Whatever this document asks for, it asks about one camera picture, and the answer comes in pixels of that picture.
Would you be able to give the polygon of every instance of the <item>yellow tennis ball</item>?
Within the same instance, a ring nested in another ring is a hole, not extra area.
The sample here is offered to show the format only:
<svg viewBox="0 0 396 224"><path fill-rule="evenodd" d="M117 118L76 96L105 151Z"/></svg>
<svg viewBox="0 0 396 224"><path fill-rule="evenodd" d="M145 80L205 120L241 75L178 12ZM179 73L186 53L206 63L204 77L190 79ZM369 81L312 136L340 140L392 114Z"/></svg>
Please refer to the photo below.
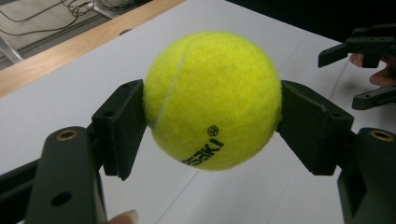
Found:
<svg viewBox="0 0 396 224"><path fill-rule="evenodd" d="M195 33L153 62L144 109L167 154L199 169L225 170L256 155L272 137L281 84L270 58L245 38Z"/></svg>

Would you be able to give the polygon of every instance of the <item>black plastic bracket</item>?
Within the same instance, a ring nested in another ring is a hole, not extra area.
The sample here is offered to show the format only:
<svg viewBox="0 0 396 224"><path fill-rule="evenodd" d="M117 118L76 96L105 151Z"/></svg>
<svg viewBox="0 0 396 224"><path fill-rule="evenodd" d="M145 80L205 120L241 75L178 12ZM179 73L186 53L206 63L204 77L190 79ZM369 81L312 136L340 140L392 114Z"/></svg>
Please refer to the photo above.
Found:
<svg viewBox="0 0 396 224"><path fill-rule="evenodd" d="M396 85L382 87L355 96L353 98L352 108L366 110L389 103L396 103Z"/></svg>
<svg viewBox="0 0 396 224"><path fill-rule="evenodd" d="M131 173L134 158L147 124L143 112L143 80L118 87L93 114L92 128L104 151L106 175L125 180Z"/></svg>
<svg viewBox="0 0 396 224"><path fill-rule="evenodd" d="M38 160L0 175L0 223L23 220L32 192Z"/></svg>
<svg viewBox="0 0 396 224"><path fill-rule="evenodd" d="M345 43L319 54L318 67L344 59L348 53L363 53L363 67L377 68L382 54L396 56L396 23L354 29Z"/></svg>
<svg viewBox="0 0 396 224"><path fill-rule="evenodd" d="M313 175L332 175L340 143L353 117L308 87L282 80L282 120L277 131Z"/></svg>
<svg viewBox="0 0 396 224"><path fill-rule="evenodd" d="M69 127L51 134L38 163L25 223L106 224L98 177L86 129Z"/></svg>
<svg viewBox="0 0 396 224"><path fill-rule="evenodd" d="M396 223L396 135L363 128L352 146L355 172L343 169L338 189L345 223Z"/></svg>

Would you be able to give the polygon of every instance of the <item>white tabletop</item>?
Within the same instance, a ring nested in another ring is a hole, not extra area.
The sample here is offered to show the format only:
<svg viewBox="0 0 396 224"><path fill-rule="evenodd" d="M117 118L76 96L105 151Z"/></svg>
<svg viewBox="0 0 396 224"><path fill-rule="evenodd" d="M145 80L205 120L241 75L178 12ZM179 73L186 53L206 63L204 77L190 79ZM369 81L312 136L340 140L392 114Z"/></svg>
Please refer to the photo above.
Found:
<svg viewBox="0 0 396 224"><path fill-rule="evenodd" d="M318 54L338 43L223 0L187 0L152 21L0 99L0 174L40 157L46 137L87 127L121 84L144 78L174 40L199 31L227 31L260 46L281 79L302 83L355 117L353 131L396 133L395 104L352 110L356 94L376 89L347 59L318 68ZM104 176L109 217L136 209L140 223L344 223L334 176L313 176L276 133L253 159L226 172L173 160L147 129L131 176Z"/></svg>

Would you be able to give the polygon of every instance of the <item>human hand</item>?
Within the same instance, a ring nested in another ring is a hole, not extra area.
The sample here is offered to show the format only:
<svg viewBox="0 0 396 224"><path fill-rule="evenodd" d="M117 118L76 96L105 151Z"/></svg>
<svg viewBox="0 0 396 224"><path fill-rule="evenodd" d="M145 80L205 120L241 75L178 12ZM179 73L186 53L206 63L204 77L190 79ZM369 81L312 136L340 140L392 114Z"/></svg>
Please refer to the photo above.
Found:
<svg viewBox="0 0 396 224"><path fill-rule="evenodd" d="M137 224L137 220L137 213L135 210L132 210L111 218L108 224Z"/></svg>
<svg viewBox="0 0 396 224"><path fill-rule="evenodd" d="M358 67L363 67L364 54L353 53L349 60ZM370 76L369 81L377 86L385 87L396 84L396 57L384 54L381 61L387 66L381 71Z"/></svg>

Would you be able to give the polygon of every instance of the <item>fingernail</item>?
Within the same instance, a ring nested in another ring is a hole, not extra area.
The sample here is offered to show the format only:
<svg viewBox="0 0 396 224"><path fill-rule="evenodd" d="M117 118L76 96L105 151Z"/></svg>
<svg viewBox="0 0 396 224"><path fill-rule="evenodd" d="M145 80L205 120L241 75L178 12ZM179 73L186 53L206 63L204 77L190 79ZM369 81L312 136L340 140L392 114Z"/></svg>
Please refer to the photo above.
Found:
<svg viewBox="0 0 396 224"><path fill-rule="evenodd" d="M139 216L137 215L136 210L131 210L131 211L128 211L128 212L124 212L124 213L122 213L122 214L120 214L120 215L121 215L121 216L130 217L131 220L132 220L132 222L133 222L134 224L137 224L138 221L139 221Z"/></svg>

